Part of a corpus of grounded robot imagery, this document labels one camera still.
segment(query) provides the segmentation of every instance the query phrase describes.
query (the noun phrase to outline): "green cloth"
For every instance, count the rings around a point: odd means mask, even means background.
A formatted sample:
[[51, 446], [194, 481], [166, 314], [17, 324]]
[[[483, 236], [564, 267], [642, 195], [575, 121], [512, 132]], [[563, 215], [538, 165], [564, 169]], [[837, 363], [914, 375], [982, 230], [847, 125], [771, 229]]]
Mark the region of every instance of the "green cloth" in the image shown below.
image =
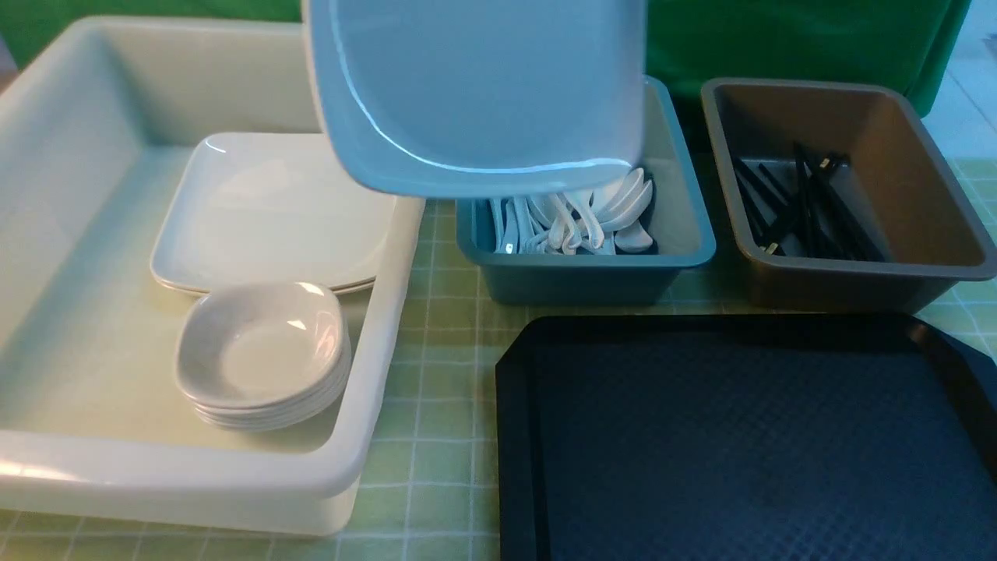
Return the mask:
[[[717, 76], [878, 84], [925, 115], [969, 2], [649, 0], [647, 71], [668, 86], [694, 150], [707, 146], [699, 88]], [[300, 0], [0, 0], [0, 33], [24, 66], [95, 14], [301, 19]]]
[[708, 146], [699, 90], [718, 76], [876, 84], [922, 116], [970, 0], [650, 0], [647, 71]]

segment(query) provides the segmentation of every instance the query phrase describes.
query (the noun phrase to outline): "brown plastic bin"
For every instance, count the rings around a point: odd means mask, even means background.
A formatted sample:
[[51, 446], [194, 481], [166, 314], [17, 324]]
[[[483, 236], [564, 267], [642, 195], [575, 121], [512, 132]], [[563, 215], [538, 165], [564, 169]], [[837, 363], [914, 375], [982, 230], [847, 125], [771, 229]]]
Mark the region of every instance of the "brown plastic bin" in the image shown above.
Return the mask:
[[[725, 78], [708, 82], [702, 96], [754, 304], [914, 312], [958, 281], [997, 276], [993, 241], [900, 95], [854, 84]], [[791, 185], [793, 141], [850, 156], [833, 188], [885, 262], [773, 256], [755, 245], [732, 156], [753, 170], [765, 163]], [[771, 218], [768, 208], [762, 212]]]

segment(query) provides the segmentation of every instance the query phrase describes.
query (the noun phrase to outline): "teal plastic bin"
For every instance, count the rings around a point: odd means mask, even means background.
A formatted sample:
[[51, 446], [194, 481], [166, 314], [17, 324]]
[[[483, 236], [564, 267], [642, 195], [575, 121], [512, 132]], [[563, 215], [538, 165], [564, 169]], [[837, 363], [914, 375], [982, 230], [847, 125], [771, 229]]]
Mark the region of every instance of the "teal plastic bin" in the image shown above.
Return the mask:
[[662, 299], [684, 269], [713, 257], [717, 242], [692, 159], [664, 84], [647, 78], [644, 169], [654, 199], [640, 218], [656, 255], [538, 256], [496, 254], [488, 201], [457, 203], [457, 243], [482, 268], [492, 299], [521, 305], [648, 305]]

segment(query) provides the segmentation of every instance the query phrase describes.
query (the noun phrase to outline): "square white plate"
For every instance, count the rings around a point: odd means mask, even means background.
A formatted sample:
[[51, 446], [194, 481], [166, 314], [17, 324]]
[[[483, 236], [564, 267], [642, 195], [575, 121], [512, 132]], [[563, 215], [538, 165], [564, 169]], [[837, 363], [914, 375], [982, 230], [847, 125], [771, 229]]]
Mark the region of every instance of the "square white plate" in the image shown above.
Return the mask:
[[395, 198], [359, 186], [318, 134], [221, 133], [194, 150], [153, 250], [169, 288], [368, 285]]

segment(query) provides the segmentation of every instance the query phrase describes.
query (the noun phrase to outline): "black tray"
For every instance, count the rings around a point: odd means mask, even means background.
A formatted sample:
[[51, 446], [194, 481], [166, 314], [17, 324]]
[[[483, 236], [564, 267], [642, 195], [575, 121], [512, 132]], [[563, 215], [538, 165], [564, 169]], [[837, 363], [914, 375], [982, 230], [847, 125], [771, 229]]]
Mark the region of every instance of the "black tray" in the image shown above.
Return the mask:
[[540, 319], [497, 366], [501, 558], [997, 559], [995, 370], [903, 315]]

